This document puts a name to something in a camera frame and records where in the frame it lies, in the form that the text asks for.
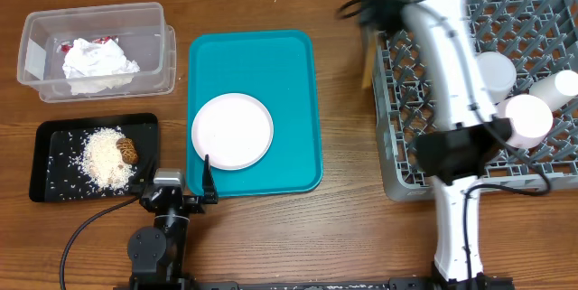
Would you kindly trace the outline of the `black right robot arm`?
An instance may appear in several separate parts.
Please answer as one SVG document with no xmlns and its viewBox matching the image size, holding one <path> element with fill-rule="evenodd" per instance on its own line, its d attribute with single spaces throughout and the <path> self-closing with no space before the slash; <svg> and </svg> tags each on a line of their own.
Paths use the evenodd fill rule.
<svg viewBox="0 0 578 290">
<path fill-rule="evenodd" d="M 435 131 L 415 140 L 415 158 L 431 178 L 437 249 L 430 289 L 511 289 L 486 276 L 479 256 L 479 201 L 486 163 L 511 151 L 513 128 L 499 117 L 475 60 L 466 0 L 362 0 L 383 31 L 409 30 L 433 83 Z"/>
</svg>

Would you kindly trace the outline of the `grey dishwasher rack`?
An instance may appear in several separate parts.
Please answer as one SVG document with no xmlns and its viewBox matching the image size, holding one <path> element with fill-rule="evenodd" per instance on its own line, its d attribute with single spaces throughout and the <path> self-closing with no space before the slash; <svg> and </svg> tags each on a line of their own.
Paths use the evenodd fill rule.
<svg viewBox="0 0 578 290">
<path fill-rule="evenodd" d="M 514 64 L 513 96 L 561 70 L 577 69 L 577 0 L 467 0 L 466 14 L 475 51 L 496 51 Z M 393 201 L 431 200 L 433 191 L 415 159 L 416 137 L 435 129 L 425 62 L 410 32 L 380 32 L 366 14 L 359 21 L 363 48 L 373 65 L 385 193 Z M 576 188 L 576 100 L 556 110 L 545 140 L 521 155 L 547 174 L 554 189 Z"/>
</svg>

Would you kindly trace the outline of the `large pink plate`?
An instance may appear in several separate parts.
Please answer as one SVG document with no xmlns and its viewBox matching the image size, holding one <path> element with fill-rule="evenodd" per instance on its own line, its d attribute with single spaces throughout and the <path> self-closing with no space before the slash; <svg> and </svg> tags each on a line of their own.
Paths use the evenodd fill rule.
<svg viewBox="0 0 578 290">
<path fill-rule="evenodd" d="M 220 170 L 235 171 L 256 164 L 269 150 L 274 122 L 268 109 L 247 94 L 212 98 L 195 115 L 191 142 L 197 155 Z"/>
</svg>

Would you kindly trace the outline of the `grey bowl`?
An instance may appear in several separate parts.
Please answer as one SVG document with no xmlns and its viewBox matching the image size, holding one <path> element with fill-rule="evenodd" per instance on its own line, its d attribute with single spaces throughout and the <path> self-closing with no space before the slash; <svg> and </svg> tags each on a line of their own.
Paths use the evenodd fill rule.
<svg viewBox="0 0 578 290">
<path fill-rule="evenodd" d="M 480 75 L 489 92 L 490 100 L 497 104 L 507 98 L 512 90 L 517 72 L 512 61 L 505 55 L 486 51 L 476 57 Z"/>
</svg>

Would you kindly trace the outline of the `white paper cup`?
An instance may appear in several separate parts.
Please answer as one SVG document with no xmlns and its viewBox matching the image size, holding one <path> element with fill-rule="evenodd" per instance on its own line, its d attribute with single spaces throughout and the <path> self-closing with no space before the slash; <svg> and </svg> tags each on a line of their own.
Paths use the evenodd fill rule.
<svg viewBox="0 0 578 290">
<path fill-rule="evenodd" d="M 556 111 L 577 96 L 577 88 L 577 73 L 561 70 L 534 83 L 529 94 L 543 100 L 551 111 Z"/>
</svg>

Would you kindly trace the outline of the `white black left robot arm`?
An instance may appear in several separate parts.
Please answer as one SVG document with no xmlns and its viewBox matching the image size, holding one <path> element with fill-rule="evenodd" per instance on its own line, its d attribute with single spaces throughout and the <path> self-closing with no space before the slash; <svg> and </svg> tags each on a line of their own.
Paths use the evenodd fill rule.
<svg viewBox="0 0 578 290">
<path fill-rule="evenodd" d="M 137 230 L 128 240 L 132 262 L 131 289 L 197 289 L 194 278 L 182 269 L 190 216 L 203 214 L 219 195 L 210 158 L 204 158 L 202 195 L 187 195 L 179 169 L 144 168 L 144 177 L 131 185 L 139 204 L 154 215 L 154 224 Z"/>
</svg>

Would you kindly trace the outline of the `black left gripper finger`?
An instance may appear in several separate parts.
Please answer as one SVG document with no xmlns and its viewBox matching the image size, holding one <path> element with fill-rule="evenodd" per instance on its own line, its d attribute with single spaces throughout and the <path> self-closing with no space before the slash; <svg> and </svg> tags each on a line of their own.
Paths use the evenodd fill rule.
<svg viewBox="0 0 578 290">
<path fill-rule="evenodd" d="M 150 157 L 145 166 L 135 173 L 135 176 L 129 183 L 129 192 L 142 193 L 147 185 L 152 182 L 157 166 L 157 156 Z"/>
<path fill-rule="evenodd" d="M 202 189 L 204 191 L 203 197 L 205 200 L 216 200 L 218 198 L 218 192 L 211 171 L 210 156 L 208 154 L 204 157 Z"/>
</svg>

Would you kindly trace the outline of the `wooden chopstick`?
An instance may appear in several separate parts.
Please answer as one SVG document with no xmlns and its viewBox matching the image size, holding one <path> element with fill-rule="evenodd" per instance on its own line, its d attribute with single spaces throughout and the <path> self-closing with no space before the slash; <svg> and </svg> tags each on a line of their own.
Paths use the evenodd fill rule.
<svg viewBox="0 0 578 290">
<path fill-rule="evenodd" d="M 364 48 L 364 67 L 362 72 L 361 88 L 369 89 L 372 85 L 372 75 L 377 54 L 377 38 L 375 31 L 367 33 L 367 41 Z"/>
</svg>

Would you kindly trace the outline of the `black plastic tray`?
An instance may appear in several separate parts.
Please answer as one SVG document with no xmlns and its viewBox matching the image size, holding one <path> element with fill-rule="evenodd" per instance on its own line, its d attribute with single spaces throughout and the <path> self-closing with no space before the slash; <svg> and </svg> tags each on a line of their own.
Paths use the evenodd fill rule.
<svg viewBox="0 0 578 290">
<path fill-rule="evenodd" d="M 150 178 L 159 163 L 159 126 L 152 113 L 47 121 L 38 127 L 33 153 L 29 198 L 33 202 L 64 202 L 130 194 L 131 184 L 118 189 L 99 186 L 81 168 L 89 137 L 110 128 L 135 142 L 138 164 L 130 178 Z"/>
</svg>

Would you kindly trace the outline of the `rice food scraps pile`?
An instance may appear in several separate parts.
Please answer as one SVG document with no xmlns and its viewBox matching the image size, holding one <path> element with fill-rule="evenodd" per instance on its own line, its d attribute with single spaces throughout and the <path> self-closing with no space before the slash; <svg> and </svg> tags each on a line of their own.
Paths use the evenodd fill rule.
<svg viewBox="0 0 578 290">
<path fill-rule="evenodd" d="M 53 133 L 46 168 L 46 200 L 73 201 L 127 194 L 139 167 L 123 162 L 116 147 L 119 138 L 129 138 L 121 126 Z"/>
</svg>

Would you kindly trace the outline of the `clear plastic bin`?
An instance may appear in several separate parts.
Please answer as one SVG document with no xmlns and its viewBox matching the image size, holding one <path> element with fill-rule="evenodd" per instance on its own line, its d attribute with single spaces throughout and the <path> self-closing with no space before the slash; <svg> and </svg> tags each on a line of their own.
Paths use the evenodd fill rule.
<svg viewBox="0 0 578 290">
<path fill-rule="evenodd" d="M 31 13 L 17 79 L 48 103 L 168 94 L 176 79 L 175 32 L 158 3 Z"/>
</svg>

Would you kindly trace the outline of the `red foil wrapper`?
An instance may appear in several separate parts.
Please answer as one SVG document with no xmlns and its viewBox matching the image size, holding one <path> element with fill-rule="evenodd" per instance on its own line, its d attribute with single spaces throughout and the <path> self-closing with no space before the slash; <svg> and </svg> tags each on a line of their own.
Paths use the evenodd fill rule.
<svg viewBox="0 0 578 290">
<path fill-rule="evenodd" d="M 108 41 L 118 42 L 118 36 L 117 35 L 109 35 L 109 36 L 104 36 L 104 37 L 100 37 L 100 38 L 97 38 L 95 40 L 92 40 L 93 43 L 99 43 L 99 44 L 104 44 Z M 66 41 L 66 42 L 63 42 L 60 44 L 58 51 L 67 53 L 72 47 L 73 47 L 73 42 Z"/>
</svg>

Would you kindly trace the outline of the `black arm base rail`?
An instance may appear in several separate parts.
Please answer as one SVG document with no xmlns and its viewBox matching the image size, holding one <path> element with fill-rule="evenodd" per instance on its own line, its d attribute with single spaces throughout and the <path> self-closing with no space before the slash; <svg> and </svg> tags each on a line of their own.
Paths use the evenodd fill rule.
<svg viewBox="0 0 578 290">
<path fill-rule="evenodd" d="M 168 285 L 123 285 L 114 290 L 184 289 L 184 290 L 514 290 L 512 278 L 478 276 L 471 281 L 443 285 L 432 277 L 393 277 L 386 282 L 238 284 L 236 282 L 200 283 L 187 281 Z"/>
</svg>

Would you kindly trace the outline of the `teal serving tray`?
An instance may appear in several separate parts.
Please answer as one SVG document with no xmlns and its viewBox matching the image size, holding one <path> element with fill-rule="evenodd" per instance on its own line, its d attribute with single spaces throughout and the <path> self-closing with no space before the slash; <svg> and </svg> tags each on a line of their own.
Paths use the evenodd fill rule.
<svg viewBox="0 0 578 290">
<path fill-rule="evenodd" d="M 247 94 L 272 116 L 272 144 L 241 170 L 211 168 L 222 198 L 309 192 L 322 180 L 322 134 L 312 42 L 298 30 L 214 33 L 189 49 L 187 122 L 211 99 Z"/>
</svg>

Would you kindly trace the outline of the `white napkin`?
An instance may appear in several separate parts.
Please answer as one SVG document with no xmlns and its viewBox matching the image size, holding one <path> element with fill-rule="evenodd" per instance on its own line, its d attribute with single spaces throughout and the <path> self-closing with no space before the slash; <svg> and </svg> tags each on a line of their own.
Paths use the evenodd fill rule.
<svg viewBox="0 0 578 290">
<path fill-rule="evenodd" d="M 117 42 L 99 44 L 78 38 L 66 53 L 62 70 L 71 94 L 76 96 L 122 87 L 133 80 L 132 74 L 140 67 L 125 56 Z"/>
</svg>

